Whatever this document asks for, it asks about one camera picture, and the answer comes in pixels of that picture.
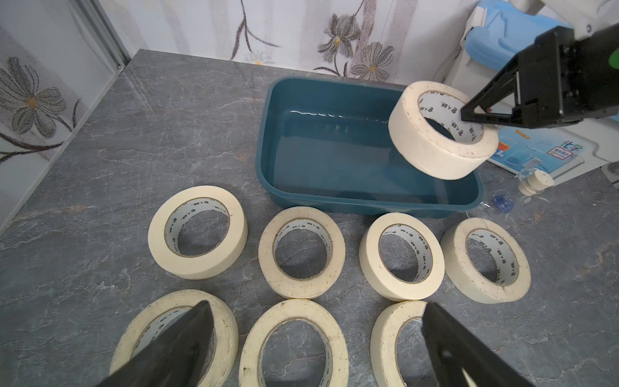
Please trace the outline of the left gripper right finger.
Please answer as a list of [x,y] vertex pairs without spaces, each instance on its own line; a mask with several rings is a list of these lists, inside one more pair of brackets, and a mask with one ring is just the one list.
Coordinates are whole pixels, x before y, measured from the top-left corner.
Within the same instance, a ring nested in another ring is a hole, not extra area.
[[438,303],[428,303],[422,335],[440,386],[530,386]]

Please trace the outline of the cream masking tape roll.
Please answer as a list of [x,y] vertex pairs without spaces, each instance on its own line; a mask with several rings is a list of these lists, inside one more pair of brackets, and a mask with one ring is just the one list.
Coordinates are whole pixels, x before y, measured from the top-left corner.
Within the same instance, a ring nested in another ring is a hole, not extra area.
[[207,301],[214,319],[214,350],[201,372],[201,386],[222,386],[235,363],[239,332],[235,316],[227,304],[201,290],[169,293],[146,306],[129,324],[114,351],[110,372],[127,364],[135,355],[172,326],[201,301]]
[[[279,243],[295,231],[314,233],[326,247],[326,266],[313,277],[291,277],[277,264],[275,252]],[[283,298],[315,299],[323,295],[339,278],[345,258],[346,245],[339,226],[326,213],[309,206],[291,207],[280,212],[269,222],[260,238],[260,268],[271,289]]]
[[[181,253],[182,227],[197,214],[216,211],[228,217],[227,233],[209,252],[189,256]],[[156,212],[148,230],[148,246],[159,266],[187,280],[215,277],[240,257],[248,239],[248,222],[239,200],[215,185],[200,185],[175,194]]]
[[385,308],[377,318],[372,329],[370,353],[372,372],[379,386],[406,386],[398,365],[398,335],[407,323],[421,319],[426,307],[424,301],[396,303]]
[[[401,280],[386,267],[379,248],[383,235],[396,235],[414,250],[418,274],[412,282]],[[359,262],[372,288],[394,302],[430,297],[442,284],[446,269],[435,234],[420,220],[403,213],[383,214],[373,222],[361,240]]]
[[[482,244],[496,264],[496,280],[488,280],[473,264],[467,242]],[[517,241],[498,224],[466,219],[451,227],[441,240],[445,270],[464,295],[484,304],[511,303],[523,298],[532,282],[529,262]]]

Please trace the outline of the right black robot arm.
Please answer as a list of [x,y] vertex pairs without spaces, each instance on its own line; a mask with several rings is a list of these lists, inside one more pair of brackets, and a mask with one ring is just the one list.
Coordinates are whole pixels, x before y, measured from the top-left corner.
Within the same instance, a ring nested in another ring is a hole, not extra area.
[[518,1],[549,6],[554,27],[516,53],[461,110],[466,122],[528,129],[562,127],[618,113],[618,26],[601,19],[605,1]]

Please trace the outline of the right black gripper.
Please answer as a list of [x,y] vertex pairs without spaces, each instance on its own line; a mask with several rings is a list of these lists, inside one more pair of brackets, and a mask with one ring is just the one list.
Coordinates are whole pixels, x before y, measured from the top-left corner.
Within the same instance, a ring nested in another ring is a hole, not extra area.
[[[509,114],[491,112],[509,96],[515,103]],[[539,35],[460,109],[462,121],[514,121],[529,129],[617,114],[617,25],[583,40],[568,27]]]

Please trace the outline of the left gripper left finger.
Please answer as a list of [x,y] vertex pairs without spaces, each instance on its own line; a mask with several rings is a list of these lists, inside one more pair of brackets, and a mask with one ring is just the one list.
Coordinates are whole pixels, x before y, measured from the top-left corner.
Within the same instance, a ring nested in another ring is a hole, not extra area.
[[208,353],[214,318],[201,301],[101,386],[196,386]]

